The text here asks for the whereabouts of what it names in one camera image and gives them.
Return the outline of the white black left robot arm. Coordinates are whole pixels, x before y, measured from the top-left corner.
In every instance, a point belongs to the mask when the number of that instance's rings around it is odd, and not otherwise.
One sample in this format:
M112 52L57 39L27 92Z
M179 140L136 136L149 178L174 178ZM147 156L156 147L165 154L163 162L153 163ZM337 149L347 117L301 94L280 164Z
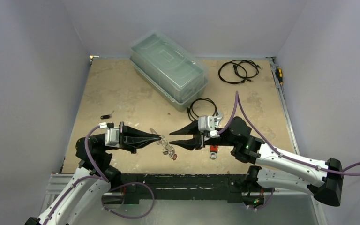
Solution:
M121 171L110 165L112 154L108 150L127 150L136 153L153 142L160 141L158 134L146 133L121 123L99 123L84 137L79 139L77 155L81 159L79 167L68 184L53 203L38 217L30 217L27 225L73 225L95 201L102 201L105 193L120 191L125 198L129 186L143 186L151 198L155 195L142 182L122 181Z

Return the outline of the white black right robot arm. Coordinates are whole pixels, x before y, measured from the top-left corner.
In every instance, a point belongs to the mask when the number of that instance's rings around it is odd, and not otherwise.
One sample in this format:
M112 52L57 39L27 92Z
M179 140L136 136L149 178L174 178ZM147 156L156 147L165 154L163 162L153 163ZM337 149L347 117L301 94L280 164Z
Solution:
M343 176L341 162L302 157L275 149L261 138L251 135L252 128L241 117L234 117L227 129L218 128L215 118L202 116L170 135L192 135L189 140L171 141L187 150L206 145L230 146L231 155L250 167L244 180L230 184L246 192L283 188L313 196L320 203L338 207L341 204Z

